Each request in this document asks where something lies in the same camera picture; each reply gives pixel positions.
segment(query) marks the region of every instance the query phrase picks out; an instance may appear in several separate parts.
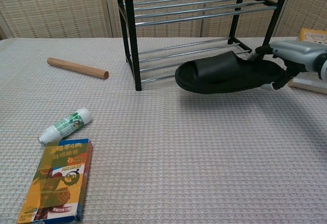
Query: table surface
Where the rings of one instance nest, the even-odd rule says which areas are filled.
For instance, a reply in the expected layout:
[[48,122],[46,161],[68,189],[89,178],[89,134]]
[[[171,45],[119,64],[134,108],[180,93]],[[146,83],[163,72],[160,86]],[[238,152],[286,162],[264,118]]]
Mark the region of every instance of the table surface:
[[[49,66],[48,57],[106,69],[109,79]],[[137,92],[114,38],[2,40],[0,81],[0,223],[18,217],[43,152],[37,137],[82,107],[92,121],[69,138],[94,144],[83,223],[327,223],[326,95],[201,95],[174,79]]]

